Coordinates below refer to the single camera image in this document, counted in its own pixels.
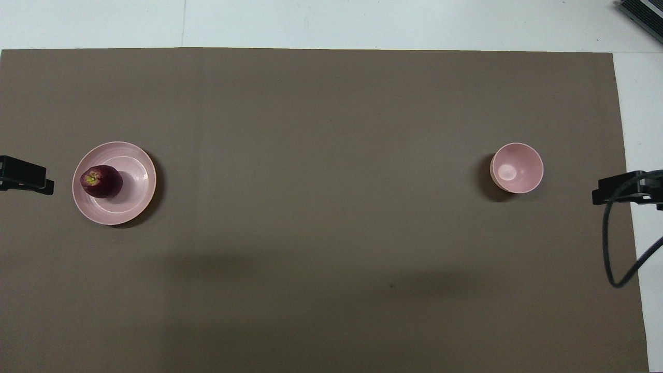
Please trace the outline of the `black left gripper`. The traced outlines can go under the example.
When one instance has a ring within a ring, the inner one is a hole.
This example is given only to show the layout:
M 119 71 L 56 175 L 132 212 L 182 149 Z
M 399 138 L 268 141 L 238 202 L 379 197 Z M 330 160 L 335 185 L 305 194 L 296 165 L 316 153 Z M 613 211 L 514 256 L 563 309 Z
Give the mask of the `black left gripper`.
M 54 182 L 47 169 L 11 156 L 1 156 L 1 191 L 22 190 L 52 195 Z

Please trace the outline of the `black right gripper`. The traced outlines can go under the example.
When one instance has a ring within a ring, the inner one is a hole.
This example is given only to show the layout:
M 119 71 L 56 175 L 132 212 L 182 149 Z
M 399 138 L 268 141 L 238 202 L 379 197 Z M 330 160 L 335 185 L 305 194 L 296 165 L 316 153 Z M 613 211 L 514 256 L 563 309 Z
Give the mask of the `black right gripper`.
M 594 205 L 613 203 L 634 203 L 637 205 L 654 205 L 651 194 L 661 193 L 662 170 L 635 170 L 598 181 L 598 191 L 594 191 Z M 611 194 L 619 191 L 612 198 Z

